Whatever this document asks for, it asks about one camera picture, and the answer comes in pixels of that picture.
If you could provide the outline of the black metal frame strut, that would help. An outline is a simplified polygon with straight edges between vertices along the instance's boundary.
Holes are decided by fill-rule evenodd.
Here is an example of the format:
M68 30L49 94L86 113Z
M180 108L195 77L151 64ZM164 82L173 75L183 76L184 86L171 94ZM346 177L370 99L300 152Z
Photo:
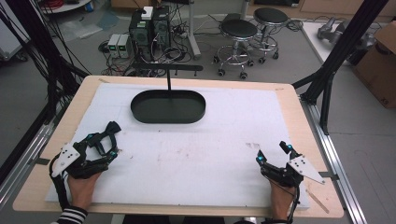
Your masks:
M301 94L301 99L309 105L315 105L318 97L322 95L318 124L326 135L329 134L328 118L333 79L344 60L370 25L375 21L388 1L389 0L363 0L361 6L358 8L346 30L341 35L322 66L312 75L292 83L294 89L309 84L308 89Z

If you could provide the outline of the white round table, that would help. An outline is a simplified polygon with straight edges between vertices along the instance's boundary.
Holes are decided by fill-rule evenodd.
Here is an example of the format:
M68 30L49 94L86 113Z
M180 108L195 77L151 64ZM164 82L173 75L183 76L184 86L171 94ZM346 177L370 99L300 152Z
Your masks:
M55 7L48 7L47 5L43 5L40 7L40 9L45 14L55 14L55 13L62 13L62 12L82 8L87 5L90 5L91 3L92 0L78 0L76 3L70 3L70 4L63 2L61 6L55 6Z

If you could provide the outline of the brown cardboard box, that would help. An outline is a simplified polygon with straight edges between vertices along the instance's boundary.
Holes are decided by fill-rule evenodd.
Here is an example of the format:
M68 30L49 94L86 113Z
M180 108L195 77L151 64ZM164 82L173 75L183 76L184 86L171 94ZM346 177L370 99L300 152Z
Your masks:
M385 108L396 108L396 21L375 33L375 44L353 69Z

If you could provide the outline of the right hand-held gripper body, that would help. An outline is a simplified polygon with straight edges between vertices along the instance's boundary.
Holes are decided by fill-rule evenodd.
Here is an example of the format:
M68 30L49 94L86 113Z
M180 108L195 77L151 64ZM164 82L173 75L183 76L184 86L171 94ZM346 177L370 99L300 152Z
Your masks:
M283 168L270 164L262 156L262 175L274 180L283 187L297 188L306 177L319 184L325 184L323 177L305 155L290 159Z

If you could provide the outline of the person's right hand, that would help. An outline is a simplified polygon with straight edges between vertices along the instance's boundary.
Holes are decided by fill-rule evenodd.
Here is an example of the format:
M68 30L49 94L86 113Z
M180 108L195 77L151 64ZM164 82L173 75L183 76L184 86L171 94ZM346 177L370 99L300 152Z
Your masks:
M296 188L282 187L271 182L271 210L273 219L288 219L288 212L295 196Z

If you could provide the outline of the black oval tray hanger stand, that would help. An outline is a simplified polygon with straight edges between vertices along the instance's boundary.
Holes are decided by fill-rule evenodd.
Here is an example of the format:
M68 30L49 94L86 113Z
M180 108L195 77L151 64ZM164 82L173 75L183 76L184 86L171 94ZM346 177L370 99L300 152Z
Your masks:
M205 115L205 97L197 91L173 90L170 71L202 71L201 65L173 63L134 63L134 68L166 72L166 90L148 90L138 93L130 108L134 118L148 124L189 124Z

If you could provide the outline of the white power supply unit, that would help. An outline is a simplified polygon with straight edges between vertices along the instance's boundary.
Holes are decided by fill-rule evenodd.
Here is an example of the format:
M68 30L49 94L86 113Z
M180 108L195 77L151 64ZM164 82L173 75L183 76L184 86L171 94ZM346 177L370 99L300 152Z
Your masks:
M129 58L132 51L130 37L128 35L121 35L118 41L118 51L121 58Z
M120 54L118 51L118 42L120 39L120 35L113 34L107 42L107 47L109 49L109 53L113 58L119 58Z

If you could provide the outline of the white foam mat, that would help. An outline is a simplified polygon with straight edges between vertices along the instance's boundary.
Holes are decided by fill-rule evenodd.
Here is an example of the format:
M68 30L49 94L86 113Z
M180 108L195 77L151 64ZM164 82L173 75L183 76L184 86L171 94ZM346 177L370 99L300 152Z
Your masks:
M204 116L191 124L145 124L130 109L144 87L102 84L73 139L99 133L110 121L119 156L98 180L97 203L260 207L270 204L270 186L256 162L262 152L282 167L280 142L290 133L276 91L201 88Z

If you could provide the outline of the person's left hand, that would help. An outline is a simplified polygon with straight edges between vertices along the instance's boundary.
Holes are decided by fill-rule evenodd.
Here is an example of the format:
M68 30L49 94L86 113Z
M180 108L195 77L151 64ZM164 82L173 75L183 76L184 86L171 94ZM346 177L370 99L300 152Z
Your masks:
M86 179L75 179L73 176L67 178L73 206L84 210L89 209L92 204L95 184L100 175L95 174Z

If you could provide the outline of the thin wooden stick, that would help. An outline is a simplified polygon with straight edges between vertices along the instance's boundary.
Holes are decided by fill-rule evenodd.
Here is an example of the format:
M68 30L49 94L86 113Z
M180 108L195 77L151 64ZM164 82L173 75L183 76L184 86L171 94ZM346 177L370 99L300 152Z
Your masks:
M306 193L312 198L312 200L326 213L330 214L330 210L325 206L325 204L310 190L306 189Z

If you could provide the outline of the person's dark lap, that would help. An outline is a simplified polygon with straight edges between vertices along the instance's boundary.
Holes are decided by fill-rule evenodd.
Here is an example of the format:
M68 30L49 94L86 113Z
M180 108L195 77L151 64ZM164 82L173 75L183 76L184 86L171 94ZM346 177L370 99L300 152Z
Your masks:
M223 217L126 215L122 224L225 224L225 219Z

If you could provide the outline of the black bow tie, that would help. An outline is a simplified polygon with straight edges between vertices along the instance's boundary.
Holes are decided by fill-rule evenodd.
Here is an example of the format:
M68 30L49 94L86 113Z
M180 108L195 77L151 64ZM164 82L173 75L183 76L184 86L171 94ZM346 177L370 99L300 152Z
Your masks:
M120 125L116 121L110 121L107 124L106 129L101 133L103 135L103 139L105 137L108 137L110 139L112 149L115 149L117 147L115 134L120 131ZM100 147L96 147L96 149L101 156L104 156L106 154L103 145L101 145Z

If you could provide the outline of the grey machine part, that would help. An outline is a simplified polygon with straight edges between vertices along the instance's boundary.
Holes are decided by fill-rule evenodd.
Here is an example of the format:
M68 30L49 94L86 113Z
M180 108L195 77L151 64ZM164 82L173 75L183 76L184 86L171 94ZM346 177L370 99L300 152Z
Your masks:
M324 25L318 28L317 38L320 40L326 39L331 44L335 45L349 25L349 21L342 21L337 25L335 30L333 30L332 26L334 25L335 21L336 18L331 17ZM374 36L372 34L365 33L355 44L355 49L368 49L374 43L375 43Z

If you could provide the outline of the black computer tower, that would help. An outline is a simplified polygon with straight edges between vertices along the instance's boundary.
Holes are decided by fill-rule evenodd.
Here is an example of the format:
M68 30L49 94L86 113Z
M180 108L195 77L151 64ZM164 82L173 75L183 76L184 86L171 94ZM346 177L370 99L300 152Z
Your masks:
M142 10L136 10L131 18L129 34L132 39L134 54L140 62L150 62L152 55L150 52L153 39L152 21L141 18Z
M154 9L152 22L154 29L154 42L160 49L167 49L170 46L169 40L169 6L156 7Z

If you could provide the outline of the grey desk leg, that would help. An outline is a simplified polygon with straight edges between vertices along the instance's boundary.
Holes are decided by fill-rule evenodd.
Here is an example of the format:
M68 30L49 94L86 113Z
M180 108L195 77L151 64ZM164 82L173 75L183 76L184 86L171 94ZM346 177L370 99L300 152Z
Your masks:
M192 58L198 60L201 58L202 54L198 47L195 35L194 35L194 0L188 0L189 6L189 32L188 39L191 45Z

